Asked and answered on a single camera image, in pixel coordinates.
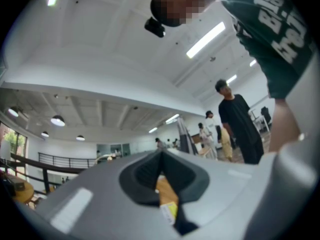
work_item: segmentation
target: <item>sticker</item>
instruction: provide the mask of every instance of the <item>sticker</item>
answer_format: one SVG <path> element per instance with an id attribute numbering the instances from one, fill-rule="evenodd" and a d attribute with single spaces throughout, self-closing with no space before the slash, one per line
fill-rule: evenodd
<path id="1" fill-rule="evenodd" d="M 170 223 L 170 225 L 175 224 L 178 206 L 175 202 L 169 202 L 166 204 L 160 205 L 160 209 L 162 211 L 163 216 L 165 219 Z"/>

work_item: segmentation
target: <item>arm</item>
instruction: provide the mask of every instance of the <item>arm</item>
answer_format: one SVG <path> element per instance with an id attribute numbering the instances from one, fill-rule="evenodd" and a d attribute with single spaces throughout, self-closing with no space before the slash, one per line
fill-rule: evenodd
<path id="1" fill-rule="evenodd" d="M 275 100 L 269 152 L 277 152 L 288 142 L 298 139 L 300 130 L 284 99 Z"/>
<path id="2" fill-rule="evenodd" d="M 269 151 L 277 152 L 284 144 L 295 141 L 300 134 L 297 122 L 285 101 L 286 96 L 299 80 L 299 75 L 293 66 L 274 50 L 239 33 L 237 37 L 249 54 L 260 64 L 266 76 L 268 95 L 275 99 Z"/>
<path id="3" fill-rule="evenodd" d="M 225 109 L 221 106 L 221 104 L 219 105 L 219 115 L 220 115 L 223 127 L 227 130 L 230 136 L 233 136 L 234 133 L 232 132 L 231 127 L 228 124 L 228 115 Z"/>
<path id="4" fill-rule="evenodd" d="M 227 122 L 223 122 L 222 125 L 227 130 L 229 135 L 233 137 L 234 133 L 232 132 L 230 125 Z"/>
<path id="5" fill-rule="evenodd" d="M 218 143 L 221 142 L 221 127 L 219 125 L 215 126 L 216 132 L 218 133 Z"/>

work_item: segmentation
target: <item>window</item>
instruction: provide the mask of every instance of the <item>window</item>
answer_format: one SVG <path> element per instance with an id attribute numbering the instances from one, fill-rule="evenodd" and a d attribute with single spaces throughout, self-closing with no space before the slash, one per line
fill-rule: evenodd
<path id="1" fill-rule="evenodd" d="M 0 145 L 3 140 L 6 140 L 10 143 L 10 152 L 16 154 L 18 156 L 25 157 L 26 156 L 26 145 L 27 145 L 27 137 L 21 135 L 15 130 L 9 128 L 4 123 L 0 122 Z M 20 173 L 25 173 L 24 167 L 17 167 L 16 170 Z M 15 175 L 16 173 L 9 169 L 9 174 Z M 26 179 L 25 176 L 21 174 L 17 174 L 19 178 Z"/>

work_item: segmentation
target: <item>floor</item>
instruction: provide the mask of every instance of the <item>floor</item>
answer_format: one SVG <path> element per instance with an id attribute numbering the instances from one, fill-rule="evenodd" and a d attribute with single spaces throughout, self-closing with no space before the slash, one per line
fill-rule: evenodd
<path id="1" fill-rule="evenodd" d="M 266 153 L 269 150 L 270 134 L 268 132 L 262 133 L 261 138 L 262 138 L 262 143 L 263 143 L 263 149 L 264 149 L 264 152 Z M 218 149 L 217 153 L 218 153 L 218 160 L 228 161 L 225 158 L 222 149 Z M 237 147 L 235 150 L 233 150 L 232 159 L 233 159 L 233 162 L 235 162 L 235 163 L 241 163 L 241 164 L 244 163 L 244 159 L 242 157 L 242 154 L 241 154 L 239 147 Z"/>

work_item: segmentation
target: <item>white wall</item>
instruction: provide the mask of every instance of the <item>white wall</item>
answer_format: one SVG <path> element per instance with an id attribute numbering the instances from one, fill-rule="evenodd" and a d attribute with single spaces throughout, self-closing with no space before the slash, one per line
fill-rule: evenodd
<path id="1" fill-rule="evenodd" d="M 65 158 L 95 159 L 97 145 L 85 141 L 46 139 L 38 147 L 38 152 Z"/>
<path id="2" fill-rule="evenodd" d="M 17 70 L 9 68 L 3 79 L 6 88 L 23 89 L 21 85 L 26 84 L 68 88 L 192 114 L 204 112 L 199 100 L 163 77 L 130 68 L 118 59 L 106 58 L 105 55 L 88 57 L 80 48 L 42 46 L 28 63 Z"/>
<path id="3" fill-rule="evenodd" d="M 199 116 L 199 115 L 188 115 L 184 119 L 184 123 L 186 128 L 189 131 L 190 136 L 197 135 L 199 133 L 199 123 L 206 123 L 205 116 Z M 178 131 L 178 125 L 177 122 L 163 125 L 158 128 L 158 130 L 155 132 L 158 138 L 167 143 L 167 139 L 170 139 L 170 142 L 172 143 L 176 138 L 179 140 L 179 131 Z"/>
<path id="4" fill-rule="evenodd" d="M 261 108 L 266 106 L 269 109 L 269 114 L 272 118 L 275 110 L 275 100 L 273 98 L 265 98 L 268 95 L 267 79 L 265 74 L 257 67 L 256 73 L 249 75 L 245 80 L 235 80 L 230 84 L 233 94 L 240 94 L 250 107 L 250 111 L 254 110 L 256 117 L 261 115 Z M 219 114 L 219 104 L 223 100 L 221 95 L 216 98 L 207 106 L 208 110 L 211 110 L 214 115 Z"/>

